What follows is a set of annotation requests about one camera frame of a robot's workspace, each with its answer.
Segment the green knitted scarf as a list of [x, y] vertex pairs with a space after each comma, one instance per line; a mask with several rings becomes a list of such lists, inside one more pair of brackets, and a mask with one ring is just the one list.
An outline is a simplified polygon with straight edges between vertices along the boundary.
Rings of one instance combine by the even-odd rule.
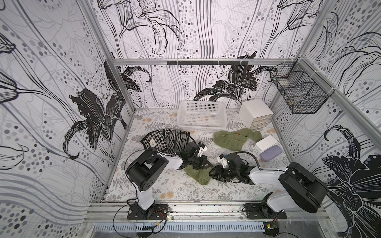
[[206, 169], [200, 169], [196, 170], [191, 165], [187, 165], [184, 169], [186, 175], [190, 176], [194, 180], [196, 180], [201, 185], [208, 185], [211, 177], [209, 175], [209, 172], [212, 170], [212, 168], [206, 168]]
[[231, 151], [241, 151], [248, 140], [259, 142], [263, 139], [259, 131], [243, 128], [237, 131], [218, 131], [213, 134], [213, 142], [222, 148]]

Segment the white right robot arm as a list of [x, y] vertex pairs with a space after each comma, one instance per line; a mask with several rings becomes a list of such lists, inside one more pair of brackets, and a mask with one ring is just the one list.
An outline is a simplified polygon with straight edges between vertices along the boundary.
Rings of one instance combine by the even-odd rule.
[[217, 181], [283, 187], [280, 193], [270, 192], [260, 202], [259, 212], [267, 219], [297, 207], [317, 213], [328, 193], [324, 182], [296, 162], [278, 169], [265, 169], [254, 154], [246, 151], [222, 154], [218, 162], [209, 172]]

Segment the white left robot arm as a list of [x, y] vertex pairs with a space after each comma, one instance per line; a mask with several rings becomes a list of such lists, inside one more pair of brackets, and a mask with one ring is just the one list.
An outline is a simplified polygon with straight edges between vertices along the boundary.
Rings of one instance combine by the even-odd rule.
[[141, 150], [141, 154], [125, 167], [125, 174], [136, 189], [138, 208], [152, 211], [155, 200], [151, 187], [165, 169], [182, 170], [190, 165], [195, 170], [212, 168], [204, 155], [207, 147], [202, 143], [189, 142], [183, 150], [174, 153], [160, 152], [154, 147]]

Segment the black white patterned scarf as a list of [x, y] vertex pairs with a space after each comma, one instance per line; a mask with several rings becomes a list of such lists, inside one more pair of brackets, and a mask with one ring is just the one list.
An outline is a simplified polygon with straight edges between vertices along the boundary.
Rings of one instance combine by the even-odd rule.
[[167, 154], [179, 154], [192, 141], [189, 132], [175, 129], [160, 129], [148, 133], [140, 142], [145, 149], [151, 147]]

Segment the white plastic laundry basket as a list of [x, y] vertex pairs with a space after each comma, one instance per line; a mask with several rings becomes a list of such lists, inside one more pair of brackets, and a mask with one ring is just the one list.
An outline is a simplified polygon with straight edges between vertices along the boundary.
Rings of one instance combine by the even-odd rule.
[[227, 127], [226, 106], [222, 102], [182, 101], [177, 125], [185, 131], [217, 132]]

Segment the white rectangular box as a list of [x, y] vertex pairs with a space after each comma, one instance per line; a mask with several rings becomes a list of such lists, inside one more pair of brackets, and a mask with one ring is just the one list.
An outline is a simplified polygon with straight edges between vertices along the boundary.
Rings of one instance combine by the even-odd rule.
[[255, 144], [255, 148], [262, 153], [268, 150], [269, 148], [275, 146], [277, 143], [278, 143], [278, 140], [275, 139], [273, 136], [269, 135], [263, 138], [262, 140], [258, 141]]

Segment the lavender flat pad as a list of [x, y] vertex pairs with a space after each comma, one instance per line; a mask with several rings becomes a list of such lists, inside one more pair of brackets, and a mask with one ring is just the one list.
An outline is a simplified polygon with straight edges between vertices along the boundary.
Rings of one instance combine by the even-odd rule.
[[275, 157], [277, 157], [278, 155], [280, 155], [282, 152], [283, 152], [283, 149], [280, 146], [275, 145], [270, 147], [266, 151], [262, 152], [260, 154], [260, 157], [263, 161], [268, 162], [274, 159]]

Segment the white mini drawer cabinet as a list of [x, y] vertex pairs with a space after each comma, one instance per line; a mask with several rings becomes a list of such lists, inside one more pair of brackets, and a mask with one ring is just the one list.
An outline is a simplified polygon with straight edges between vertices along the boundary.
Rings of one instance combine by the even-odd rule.
[[239, 111], [243, 125], [251, 130], [266, 127], [272, 115], [273, 111], [261, 99], [243, 102]]

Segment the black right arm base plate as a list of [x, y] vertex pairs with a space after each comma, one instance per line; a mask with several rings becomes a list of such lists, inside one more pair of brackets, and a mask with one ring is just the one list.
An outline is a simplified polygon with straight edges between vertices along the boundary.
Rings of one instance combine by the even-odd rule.
[[261, 205], [259, 203], [245, 203], [242, 212], [251, 220], [282, 220], [287, 218], [284, 211], [275, 212], [267, 205]]

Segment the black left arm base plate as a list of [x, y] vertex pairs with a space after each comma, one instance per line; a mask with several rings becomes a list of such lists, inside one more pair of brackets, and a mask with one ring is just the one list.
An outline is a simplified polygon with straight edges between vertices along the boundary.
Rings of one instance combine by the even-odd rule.
[[138, 204], [131, 204], [127, 219], [132, 221], [165, 220], [169, 213], [169, 208], [168, 204], [156, 204], [154, 202], [147, 210], [143, 210]]

